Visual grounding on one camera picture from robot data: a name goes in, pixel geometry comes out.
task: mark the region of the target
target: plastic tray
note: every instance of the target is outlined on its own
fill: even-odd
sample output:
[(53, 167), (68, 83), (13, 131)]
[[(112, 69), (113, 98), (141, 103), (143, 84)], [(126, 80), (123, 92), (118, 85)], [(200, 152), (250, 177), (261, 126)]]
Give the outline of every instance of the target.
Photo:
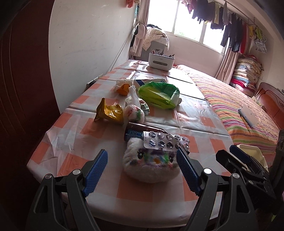
[(244, 144), (239, 144), (237, 147), (243, 150), (246, 154), (254, 157), (268, 171), (266, 160), (258, 147)]

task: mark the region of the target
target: white fluffy pouch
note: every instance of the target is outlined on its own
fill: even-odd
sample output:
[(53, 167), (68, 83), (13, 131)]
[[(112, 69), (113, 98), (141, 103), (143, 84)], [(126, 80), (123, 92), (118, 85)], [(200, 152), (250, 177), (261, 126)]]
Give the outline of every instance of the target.
[(142, 182), (156, 183), (174, 179), (180, 169), (176, 152), (148, 149), (143, 140), (131, 138), (123, 157), (127, 175)]

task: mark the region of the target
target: pen holder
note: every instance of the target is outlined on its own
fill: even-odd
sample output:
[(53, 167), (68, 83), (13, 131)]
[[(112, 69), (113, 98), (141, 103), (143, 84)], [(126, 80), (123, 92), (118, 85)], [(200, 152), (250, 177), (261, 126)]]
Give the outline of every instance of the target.
[(149, 54), (149, 66), (163, 71), (169, 71), (174, 65), (175, 58), (164, 55)]

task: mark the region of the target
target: clothes rail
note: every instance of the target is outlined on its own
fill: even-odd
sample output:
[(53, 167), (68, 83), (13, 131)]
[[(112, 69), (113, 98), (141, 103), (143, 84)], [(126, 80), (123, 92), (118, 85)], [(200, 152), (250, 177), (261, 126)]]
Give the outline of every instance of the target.
[[(221, 6), (224, 6), (223, 4), (221, 4), (220, 2), (217, 2), (216, 0), (212, 0), (213, 2), (216, 2), (216, 3), (218, 3), (219, 5), (221, 5)], [(253, 20), (249, 17), (249, 16), (247, 16), (244, 12), (242, 12), (239, 8), (237, 8), (236, 6), (234, 6), (232, 3), (230, 3), (230, 2), (228, 2), (228, 1), (225, 1), (225, 2), (227, 2), (227, 4), (229, 4), (229, 5), (231, 5), (232, 7), (234, 7), (235, 9), (237, 9), (239, 12), (241, 12), (247, 19), (248, 19), (248, 25), (255, 25), (255, 26), (257, 26), (256, 24), (255, 24), (255, 18), (253, 18)]]

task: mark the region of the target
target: notebook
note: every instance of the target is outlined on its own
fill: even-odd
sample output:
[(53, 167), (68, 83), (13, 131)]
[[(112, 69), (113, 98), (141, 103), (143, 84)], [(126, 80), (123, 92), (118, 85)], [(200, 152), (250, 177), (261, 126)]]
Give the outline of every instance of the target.
[(251, 109), (247, 106), (243, 106), (242, 108), (238, 109), (238, 113), (244, 118), (244, 120), (248, 123), (250, 127), (256, 126), (258, 119), (254, 115)]

